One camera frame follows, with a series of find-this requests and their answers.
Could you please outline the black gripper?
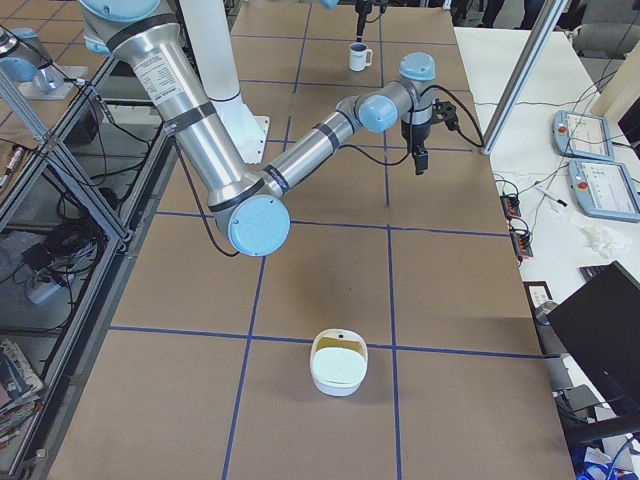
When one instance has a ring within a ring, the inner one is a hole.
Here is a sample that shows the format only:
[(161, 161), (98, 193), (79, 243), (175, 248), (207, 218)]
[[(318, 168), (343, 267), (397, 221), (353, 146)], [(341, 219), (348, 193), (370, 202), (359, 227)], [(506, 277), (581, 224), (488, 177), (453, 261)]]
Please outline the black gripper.
[(356, 25), (356, 41), (361, 42), (366, 26), (366, 14), (370, 13), (374, 6), (386, 7), (387, 0), (356, 0), (355, 11), (359, 13)]
[(429, 168), (429, 153), (423, 148), (431, 132), (431, 121), (423, 123), (405, 123), (405, 141), (407, 152), (413, 154), (416, 175), (423, 175)]

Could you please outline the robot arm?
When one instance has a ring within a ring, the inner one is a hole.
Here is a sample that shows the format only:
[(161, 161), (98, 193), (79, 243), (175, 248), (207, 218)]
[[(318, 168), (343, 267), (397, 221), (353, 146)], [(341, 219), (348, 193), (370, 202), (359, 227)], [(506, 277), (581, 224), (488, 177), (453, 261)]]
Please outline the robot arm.
[(267, 119), (243, 103), (221, 2), (187, 1), (180, 14), (164, 1), (85, 1), (82, 9), (87, 47), (132, 68), (204, 183), (219, 230), (240, 253), (266, 256), (283, 245), (290, 229), (283, 197), (358, 131), (400, 125), (412, 153), (429, 134), (436, 64), (415, 52), (402, 59), (395, 80), (343, 99), (291, 148), (253, 170)]
[[(339, 4), (339, 0), (320, 0), (320, 4), (327, 10), (334, 10)], [(377, 19), (379, 19), (386, 12), (388, 4), (388, 1), (383, 0), (355, 0), (354, 10), (357, 14), (355, 39), (357, 42), (362, 41), (366, 25), (369, 22), (375, 22), (375, 20), (368, 20), (368, 16), (372, 13), (373, 8), (379, 8), (377, 17)]]

